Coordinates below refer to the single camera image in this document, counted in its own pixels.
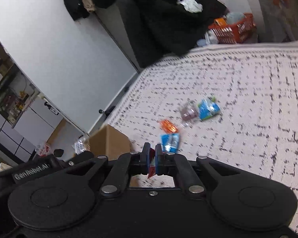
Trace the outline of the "grey door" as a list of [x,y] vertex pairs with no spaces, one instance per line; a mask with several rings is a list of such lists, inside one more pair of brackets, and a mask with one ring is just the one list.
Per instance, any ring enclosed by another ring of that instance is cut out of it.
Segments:
[[96,7],[96,15],[123,54],[132,63],[137,72],[141,72],[133,49],[130,45],[116,0],[92,0]]

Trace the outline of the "white crumpled cloth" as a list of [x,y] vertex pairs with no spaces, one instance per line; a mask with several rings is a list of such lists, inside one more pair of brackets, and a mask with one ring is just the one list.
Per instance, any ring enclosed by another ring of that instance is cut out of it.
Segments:
[[177,0],[177,4],[181,4],[184,9],[190,13],[199,13],[203,11],[202,4],[196,0]]

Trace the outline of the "red plastic basket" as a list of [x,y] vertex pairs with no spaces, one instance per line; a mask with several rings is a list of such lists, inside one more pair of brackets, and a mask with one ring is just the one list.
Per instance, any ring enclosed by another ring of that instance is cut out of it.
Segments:
[[208,26],[208,30],[212,30],[220,44],[241,44],[250,38],[256,30],[251,13],[245,13],[244,18],[240,21],[224,26],[213,22]]

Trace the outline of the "red snack packet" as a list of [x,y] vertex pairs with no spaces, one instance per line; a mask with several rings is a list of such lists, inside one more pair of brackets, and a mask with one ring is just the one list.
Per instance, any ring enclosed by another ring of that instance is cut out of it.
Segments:
[[148,178],[156,174],[156,151],[151,148],[148,154]]

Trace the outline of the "orange snack packet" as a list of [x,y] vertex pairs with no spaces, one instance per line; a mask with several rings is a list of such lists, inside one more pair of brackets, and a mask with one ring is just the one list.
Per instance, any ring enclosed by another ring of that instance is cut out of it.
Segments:
[[160,121],[160,128],[167,134],[173,134],[179,131],[176,125],[174,125],[167,119]]

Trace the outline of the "purple clear candy packet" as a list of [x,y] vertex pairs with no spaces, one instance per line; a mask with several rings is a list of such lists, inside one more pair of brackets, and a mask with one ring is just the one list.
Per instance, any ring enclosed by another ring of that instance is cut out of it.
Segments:
[[195,101],[187,101],[179,107],[182,127],[187,127],[199,118],[199,110]]

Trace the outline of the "brown cardboard box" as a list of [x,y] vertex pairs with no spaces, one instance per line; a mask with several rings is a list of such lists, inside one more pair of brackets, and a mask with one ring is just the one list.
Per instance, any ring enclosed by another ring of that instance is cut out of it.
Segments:
[[89,151],[95,156],[105,155],[109,160],[116,160],[122,154],[132,151],[129,138],[113,128],[105,125],[88,138]]

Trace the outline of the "white patterned bed cover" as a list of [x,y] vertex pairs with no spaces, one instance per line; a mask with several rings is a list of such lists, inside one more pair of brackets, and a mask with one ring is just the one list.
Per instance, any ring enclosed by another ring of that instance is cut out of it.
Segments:
[[[179,107],[215,97],[221,112],[182,127]],[[146,68],[106,123],[140,151],[179,128],[179,153],[208,156],[289,186],[298,199],[298,41],[215,45]],[[291,222],[298,234],[298,209]]]

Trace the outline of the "blue green snack packet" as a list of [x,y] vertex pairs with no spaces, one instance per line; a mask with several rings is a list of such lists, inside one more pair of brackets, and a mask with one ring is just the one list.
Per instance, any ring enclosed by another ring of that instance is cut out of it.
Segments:
[[206,120],[212,118],[213,116],[221,112],[220,107],[217,104],[217,99],[215,97],[207,97],[202,99],[199,108],[199,118],[200,120]]

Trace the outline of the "black jacket pile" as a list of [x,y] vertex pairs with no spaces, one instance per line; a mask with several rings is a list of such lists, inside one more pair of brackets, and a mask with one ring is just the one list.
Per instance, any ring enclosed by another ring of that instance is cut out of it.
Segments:
[[196,1],[202,12],[190,13],[177,0],[117,0],[139,67],[146,68],[165,54],[186,54],[227,11],[218,0]]

